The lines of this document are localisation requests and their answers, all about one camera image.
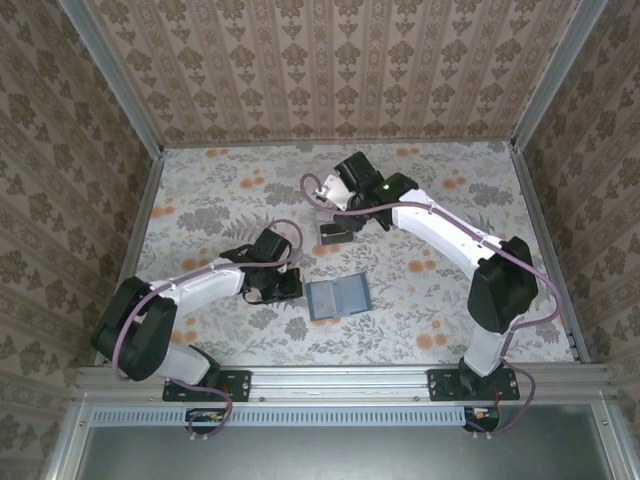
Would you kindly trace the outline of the teal leather card holder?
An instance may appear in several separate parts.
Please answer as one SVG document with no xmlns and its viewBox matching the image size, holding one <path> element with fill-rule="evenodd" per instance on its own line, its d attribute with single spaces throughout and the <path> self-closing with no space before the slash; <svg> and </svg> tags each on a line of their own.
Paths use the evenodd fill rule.
<svg viewBox="0 0 640 480">
<path fill-rule="evenodd" d="M 307 283 L 305 293 L 312 321 L 349 317 L 373 309 L 364 273 Z"/>
</svg>

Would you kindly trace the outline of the aluminium front frame rail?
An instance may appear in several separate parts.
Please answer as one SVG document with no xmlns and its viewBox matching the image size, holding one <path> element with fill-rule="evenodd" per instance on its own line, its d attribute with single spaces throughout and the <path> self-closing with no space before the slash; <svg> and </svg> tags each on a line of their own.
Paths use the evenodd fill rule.
<svg viewBox="0 0 640 480">
<path fill-rule="evenodd" d="M 430 401 L 442 365 L 257 367 L 250 366 L 249 404 L 389 404 Z M 537 404 L 587 404 L 615 397 L 607 368 L 580 363 L 521 365 L 516 382 L 522 399 L 536 382 Z M 82 368 L 73 399 L 95 404 L 144 405 L 159 402 L 164 381 L 117 380 L 108 368 Z"/>
</svg>

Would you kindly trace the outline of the black wiring connector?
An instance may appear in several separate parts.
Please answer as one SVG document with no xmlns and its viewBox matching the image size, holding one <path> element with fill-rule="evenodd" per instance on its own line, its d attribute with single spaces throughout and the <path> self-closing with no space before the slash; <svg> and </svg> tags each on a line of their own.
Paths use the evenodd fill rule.
<svg viewBox="0 0 640 480">
<path fill-rule="evenodd" d="M 185 428 L 195 436 L 210 436 L 221 423 L 225 422 L 227 409 L 192 408 L 185 413 Z"/>
<path fill-rule="evenodd" d="M 463 428 L 471 433 L 493 432 L 500 422 L 497 407 L 465 407 Z"/>
</svg>

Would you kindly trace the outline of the floral patterned table cover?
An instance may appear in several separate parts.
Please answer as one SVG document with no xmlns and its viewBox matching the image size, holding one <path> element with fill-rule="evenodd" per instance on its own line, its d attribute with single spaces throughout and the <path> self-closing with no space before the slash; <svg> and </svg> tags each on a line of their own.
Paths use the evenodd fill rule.
<svg viewBox="0 0 640 480">
<path fill-rule="evenodd" d="M 172 342 L 224 365 L 455 363 L 474 328 L 469 280 L 445 255 L 399 229 L 370 222 L 349 243 L 323 246 L 316 210 L 301 195 L 362 152 L 384 176 L 402 173 L 443 208 L 502 239 L 539 249 L 504 141 L 168 149 L 137 266 L 146 281 L 202 267 L 253 242 L 268 224 L 301 245 L 307 281 L 366 275 L 373 309 L 312 321 L 303 301 L 215 301 L 178 319 Z"/>
</svg>

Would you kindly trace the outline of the aluminium side rail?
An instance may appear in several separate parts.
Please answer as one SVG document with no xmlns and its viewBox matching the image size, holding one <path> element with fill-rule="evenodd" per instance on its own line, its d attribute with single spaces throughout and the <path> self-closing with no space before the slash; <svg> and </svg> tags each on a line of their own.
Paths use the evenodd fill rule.
<svg viewBox="0 0 640 480">
<path fill-rule="evenodd" d="M 135 275 L 141 256 L 146 231 L 151 219 L 155 198 L 159 190 L 165 159 L 162 155 L 151 162 L 149 175 L 139 204 L 139 210 L 133 225 L 127 251 L 120 269 L 116 287 Z"/>
<path fill-rule="evenodd" d="M 510 156 L 538 241 L 540 255 L 548 277 L 556 285 L 561 298 L 560 318 L 563 321 L 564 329 L 568 337 L 574 359 L 581 363 L 590 363 L 591 358 L 571 302 L 570 294 L 561 271 L 524 154 L 511 143 L 507 143 L 507 145 L 510 147 Z"/>
</svg>

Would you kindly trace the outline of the aluminium corner post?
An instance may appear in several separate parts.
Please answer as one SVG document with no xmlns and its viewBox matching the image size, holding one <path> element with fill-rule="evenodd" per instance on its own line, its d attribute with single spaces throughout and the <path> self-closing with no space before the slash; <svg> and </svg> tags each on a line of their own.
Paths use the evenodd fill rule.
<svg viewBox="0 0 640 480">
<path fill-rule="evenodd" d="M 141 98 L 126 75 L 124 62 L 99 26 L 85 0 L 59 0 L 60 4 L 101 71 L 116 100 L 125 112 L 153 161 L 162 155 L 163 142 Z"/>
<path fill-rule="evenodd" d="M 550 60 L 511 135 L 516 151 L 523 151 L 567 77 L 608 0 L 579 0 Z"/>
</svg>

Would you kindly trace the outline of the grey metal panel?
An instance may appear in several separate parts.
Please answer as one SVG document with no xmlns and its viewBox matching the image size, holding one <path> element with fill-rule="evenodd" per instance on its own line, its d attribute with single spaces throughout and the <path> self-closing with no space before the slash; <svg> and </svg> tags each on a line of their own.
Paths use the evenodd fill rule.
<svg viewBox="0 0 640 480">
<path fill-rule="evenodd" d="M 593 415 L 531 408 L 486 439 L 461 427 L 91 431 L 78 480 L 613 480 Z"/>
</svg>

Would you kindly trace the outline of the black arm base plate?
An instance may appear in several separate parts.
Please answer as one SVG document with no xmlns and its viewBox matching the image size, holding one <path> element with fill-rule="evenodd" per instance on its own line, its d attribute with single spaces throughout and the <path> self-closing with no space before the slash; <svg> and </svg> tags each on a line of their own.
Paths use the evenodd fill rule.
<svg viewBox="0 0 640 480">
<path fill-rule="evenodd" d="M 204 376 L 196 385 L 197 390 L 179 386 L 167 380 L 164 384 L 162 399 L 165 402 L 224 402 L 223 397 L 209 392 L 209 389 L 217 389 L 227 394 L 232 401 L 247 402 L 251 383 L 252 373 L 249 370 L 216 370 Z"/>
<path fill-rule="evenodd" d="M 427 371 L 430 400 L 443 401 L 493 401 L 520 399 L 515 373 L 499 368 L 486 377 L 472 371 L 432 369 Z"/>
</svg>

